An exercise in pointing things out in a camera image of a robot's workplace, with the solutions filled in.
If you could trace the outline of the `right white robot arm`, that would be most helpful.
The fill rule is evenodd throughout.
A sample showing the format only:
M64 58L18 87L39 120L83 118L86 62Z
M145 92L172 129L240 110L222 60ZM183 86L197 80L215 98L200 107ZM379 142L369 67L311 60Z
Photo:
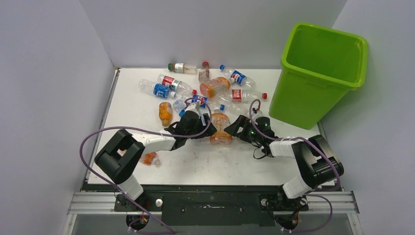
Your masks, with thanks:
M285 157L295 159L299 173L281 185L274 197L265 198L272 209L290 211L301 209L301 199L324 183L337 180L344 174L340 159L335 156L327 140L322 135L307 139L279 138L271 129L268 117L257 117L255 122L243 115L224 131L233 137L252 144L262 153L262 157Z

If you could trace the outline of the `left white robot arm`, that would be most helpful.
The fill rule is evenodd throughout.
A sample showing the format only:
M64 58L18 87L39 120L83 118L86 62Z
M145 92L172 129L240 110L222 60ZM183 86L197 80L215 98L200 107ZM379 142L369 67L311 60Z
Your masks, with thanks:
M127 197L127 205L140 211L146 204L144 189L133 175L140 159L148 153L173 151L185 145L188 139L210 137L217 129L209 123L208 114L200 117L187 111L177 121L158 134L132 134L118 130L96 155L95 164Z

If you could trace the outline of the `large orange crushed bottle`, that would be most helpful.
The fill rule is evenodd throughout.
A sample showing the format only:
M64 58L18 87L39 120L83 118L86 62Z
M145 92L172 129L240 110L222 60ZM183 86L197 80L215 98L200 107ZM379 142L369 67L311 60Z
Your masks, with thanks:
M217 146L230 145L232 136L224 131L230 125L229 117L222 110L216 109L212 114L211 123L216 128L216 132L210 136L210 144Z

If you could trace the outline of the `small orange bottle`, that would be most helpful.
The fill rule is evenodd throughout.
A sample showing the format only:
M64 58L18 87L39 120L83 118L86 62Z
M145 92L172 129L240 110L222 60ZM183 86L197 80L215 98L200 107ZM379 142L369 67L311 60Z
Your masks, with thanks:
M159 104L159 118L164 127L171 124L173 119L172 106L169 102L162 102Z

